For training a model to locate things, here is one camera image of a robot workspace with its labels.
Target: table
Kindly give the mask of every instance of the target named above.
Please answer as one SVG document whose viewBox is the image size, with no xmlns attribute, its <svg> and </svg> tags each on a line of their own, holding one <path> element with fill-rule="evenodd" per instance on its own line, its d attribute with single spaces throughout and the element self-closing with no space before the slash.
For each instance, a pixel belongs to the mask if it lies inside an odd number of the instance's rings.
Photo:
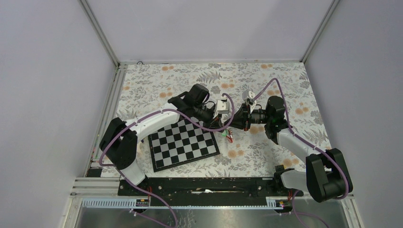
<svg viewBox="0 0 403 228">
<path fill-rule="evenodd" d="M 238 63 L 238 64 L 150 64 L 129 65 L 116 116 L 128 120 L 154 111 L 172 96 L 188 91 L 199 83 L 209 89 L 211 99 L 228 93 L 236 110 L 241 94 L 252 90 L 256 94 L 273 77 L 278 78 L 284 91 L 294 129 L 316 145 L 330 149 L 322 118 L 302 63 Z M 257 100 L 266 107 L 267 99 L 280 95 L 271 84 Z M 255 125 L 248 132 L 232 129 L 233 143 L 214 133 L 220 155 L 154 172 L 148 139 L 139 143 L 137 162 L 148 177 L 269 177 L 276 165 L 298 171 L 305 164 L 293 153 L 267 139 L 263 126 Z M 113 167 L 104 167 L 102 177 L 118 177 Z"/>
</svg>

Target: metal beam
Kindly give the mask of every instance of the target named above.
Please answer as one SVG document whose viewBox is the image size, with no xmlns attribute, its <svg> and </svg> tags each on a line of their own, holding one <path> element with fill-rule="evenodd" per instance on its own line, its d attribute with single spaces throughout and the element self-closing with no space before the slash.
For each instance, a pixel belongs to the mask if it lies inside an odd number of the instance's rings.
<svg viewBox="0 0 403 228">
<path fill-rule="evenodd" d="M 105 33 L 102 31 L 101 26 L 98 23 L 98 20 L 96 19 L 91 7 L 89 6 L 89 3 L 87 0 L 79 0 L 81 6 L 83 7 L 84 12 L 88 16 L 89 21 L 91 22 L 96 34 L 98 35 L 99 40 L 101 41 L 102 45 L 104 46 L 106 52 L 108 53 L 109 57 L 111 58 L 111 61 L 113 64 L 118 67 L 119 66 L 119 60 L 117 59 L 110 43 L 108 42 L 108 39 L 105 36 Z"/>
<path fill-rule="evenodd" d="M 320 22 L 319 27 L 317 28 L 314 37 L 312 38 L 311 42 L 309 43 L 309 46 L 307 50 L 305 51 L 304 55 L 302 56 L 300 62 L 301 63 L 306 63 L 307 59 L 309 58 L 309 55 L 312 52 L 312 49 L 316 45 L 318 39 L 322 35 L 323 30 L 325 29 L 327 23 L 329 22 L 330 18 L 332 17 L 333 13 L 335 12 L 338 4 L 340 3 L 341 0 L 333 0 L 332 4 L 330 5 L 329 9 L 327 9 L 327 12 L 325 16 L 322 19 L 322 22 Z"/>
</svg>

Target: wall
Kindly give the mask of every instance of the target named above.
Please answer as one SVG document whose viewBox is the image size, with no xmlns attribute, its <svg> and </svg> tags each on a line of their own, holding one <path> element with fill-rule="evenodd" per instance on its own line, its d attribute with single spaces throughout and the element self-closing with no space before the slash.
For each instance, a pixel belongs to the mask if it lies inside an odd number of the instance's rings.
<svg viewBox="0 0 403 228">
<path fill-rule="evenodd" d="M 332 0 L 89 0 L 121 61 L 298 60 Z"/>
<path fill-rule="evenodd" d="M 77 1 L 0 5 L 0 227 L 54 228 L 114 67 Z"/>
<path fill-rule="evenodd" d="M 401 227 L 403 2 L 341 1 L 306 68 L 366 228 Z"/>
</svg>

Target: checkerboard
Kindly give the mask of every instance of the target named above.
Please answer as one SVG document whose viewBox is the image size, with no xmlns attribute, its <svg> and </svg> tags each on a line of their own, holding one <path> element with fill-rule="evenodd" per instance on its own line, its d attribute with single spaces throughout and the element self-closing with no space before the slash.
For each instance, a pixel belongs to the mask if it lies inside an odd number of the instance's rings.
<svg viewBox="0 0 403 228">
<path fill-rule="evenodd" d="M 202 125 L 196 118 L 192 120 Z M 213 133 L 186 119 L 152 133 L 148 141 L 154 172 L 220 154 Z"/>
</svg>

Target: gray floor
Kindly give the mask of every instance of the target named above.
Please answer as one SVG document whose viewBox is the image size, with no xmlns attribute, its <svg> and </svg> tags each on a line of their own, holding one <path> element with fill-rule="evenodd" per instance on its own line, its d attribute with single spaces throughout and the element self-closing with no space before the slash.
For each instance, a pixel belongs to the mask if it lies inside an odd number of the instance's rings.
<svg viewBox="0 0 403 228">
<path fill-rule="evenodd" d="M 336 200 L 316 203 L 312 199 L 297 199 L 298 212 L 321 217 L 330 227 L 347 228 L 343 207 Z M 273 210 L 262 209 L 178 209 L 175 210 L 180 228 L 299 228 L 303 227 L 295 215 L 278 216 Z M 144 214 L 173 226 L 173 217 L 167 209 L 149 209 Z M 325 226 L 317 219 L 300 216 L 313 228 Z M 78 228 L 161 228 L 144 218 L 134 217 L 126 209 L 82 208 Z"/>
</svg>

